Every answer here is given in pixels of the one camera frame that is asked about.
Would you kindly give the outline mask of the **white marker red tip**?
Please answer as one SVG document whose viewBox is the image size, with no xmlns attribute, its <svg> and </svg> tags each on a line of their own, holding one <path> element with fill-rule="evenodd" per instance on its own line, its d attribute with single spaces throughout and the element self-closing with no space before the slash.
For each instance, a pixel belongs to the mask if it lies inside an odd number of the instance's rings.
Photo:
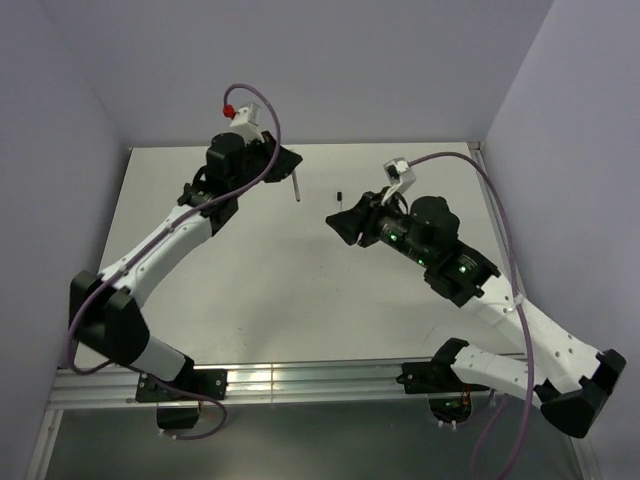
<svg viewBox="0 0 640 480">
<path fill-rule="evenodd" d="M 301 202 L 301 194 L 300 194 L 298 176 L 297 176 L 297 172 L 295 170 L 292 172 L 291 178 L 292 178 L 292 184 L 293 184 L 293 190 L 294 190 L 294 198 L 295 198 L 296 202 L 299 203 L 299 202 Z"/>
</svg>

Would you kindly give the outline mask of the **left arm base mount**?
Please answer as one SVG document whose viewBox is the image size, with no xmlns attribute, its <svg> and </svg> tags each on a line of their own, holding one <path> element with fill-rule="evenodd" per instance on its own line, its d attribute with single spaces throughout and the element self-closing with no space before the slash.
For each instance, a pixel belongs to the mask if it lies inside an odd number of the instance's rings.
<svg viewBox="0 0 640 480">
<path fill-rule="evenodd" d="M 228 419 L 228 411 L 221 403 L 226 396 L 227 379 L 228 371 L 220 368 L 195 369 L 181 382 L 140 373 L 134 399 L 137 404 L 156 405 L 156 424 L 162 434 L 182 441 L 204 439 L 222 430 Z M 204 418 L 205 404 L 218 408 L 220 418 L 211 430 L 193 433 Z"/>
</svg>

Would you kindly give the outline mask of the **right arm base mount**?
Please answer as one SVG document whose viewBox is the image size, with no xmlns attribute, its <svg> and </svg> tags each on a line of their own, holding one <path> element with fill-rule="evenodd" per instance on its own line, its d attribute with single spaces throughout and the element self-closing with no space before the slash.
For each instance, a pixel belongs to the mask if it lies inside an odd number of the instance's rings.
<svg viewBox="0 0 640 480">
<path fill-rule="evenodd" d="M 445 423 L 461 422 L 472 413 L 471 387 L 433 361 L 402 363 L 396 382 L 408 395 L 449 394 L 429 401 L 433 416 Z"/>
</svg>

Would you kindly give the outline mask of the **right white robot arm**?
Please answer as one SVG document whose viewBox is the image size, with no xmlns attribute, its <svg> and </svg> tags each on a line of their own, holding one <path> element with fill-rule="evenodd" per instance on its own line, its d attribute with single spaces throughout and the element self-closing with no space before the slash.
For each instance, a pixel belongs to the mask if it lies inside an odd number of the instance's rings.
<svg viewBox="0 0 640 480">
<path fill-rule="evenodd" d="M 612 395 L 626 367 L 614 349 L 599 350 L 569 333 L 514 290 L 498 267 L 458 237 L 459 218 L 442 197 L 407 204 L 367 192 L 351 209 L 326 223 L 348 245 L 378 242 L 424 270 L 439 296 L 485 321 L 522 350 L 523 361 L 451 338 L 425 372 L 404 372 L 406 391 L 483 386 L 528 400 L 560 432 L 583 438 Z"/>
</svg>

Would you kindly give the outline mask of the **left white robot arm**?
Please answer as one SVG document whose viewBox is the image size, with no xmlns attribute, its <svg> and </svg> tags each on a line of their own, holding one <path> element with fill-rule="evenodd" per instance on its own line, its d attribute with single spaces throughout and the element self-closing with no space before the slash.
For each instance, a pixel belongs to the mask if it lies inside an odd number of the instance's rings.
<svg viewBox="0 0 640 480">
<path fill-rule="evenodd" d="M 70 287 L 71 341 L 99 353 L 108 364 L 156 377 L 172 399 L 193 391 L 194 361 L 150 333 L 142 307 L 187 255 L 232 218 L 244 192 L 260 182 L 289 178 L 303 160 L 268 132 L 251 141 L 236 133 L 218 134 L 205 158 L 151 234 L 100 273 L 80 272 Z"/>
</svg>

